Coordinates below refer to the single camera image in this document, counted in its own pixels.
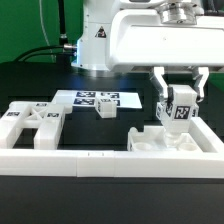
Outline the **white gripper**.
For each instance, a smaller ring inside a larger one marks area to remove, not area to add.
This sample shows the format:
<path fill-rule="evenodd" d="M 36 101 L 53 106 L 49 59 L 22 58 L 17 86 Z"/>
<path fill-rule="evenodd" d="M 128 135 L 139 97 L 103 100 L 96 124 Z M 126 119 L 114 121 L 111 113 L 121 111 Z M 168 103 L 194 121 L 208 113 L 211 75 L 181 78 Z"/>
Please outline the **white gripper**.
<path fill-rule="evenodd" d="M 202 102 L 208 67 L 224 66 L 224 17 L 199 16 L 195 25 L 163 24 L 154 10 L 122 10 L 112 20 L 106 66 L 116 72 L 153 67 L 150 81 L 161 102 L 168 101 L 169 93 L 160 66 L 197 66 L 192 77 Z"/>

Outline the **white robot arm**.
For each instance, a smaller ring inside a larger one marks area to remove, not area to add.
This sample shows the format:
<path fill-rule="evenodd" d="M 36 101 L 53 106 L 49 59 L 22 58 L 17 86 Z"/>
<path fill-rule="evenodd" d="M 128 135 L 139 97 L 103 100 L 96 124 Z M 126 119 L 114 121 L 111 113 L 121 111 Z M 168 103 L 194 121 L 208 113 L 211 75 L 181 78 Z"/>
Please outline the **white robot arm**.
<path fill-rule="evenodd" d="M 75 67 L 149 72 L 169 99 L 166 71 L 190 71 L 198 98 L 211 68 L 224 67 L 224 17 L 206 15 L 201 0 L 83 0 L 83 34 Z"/>

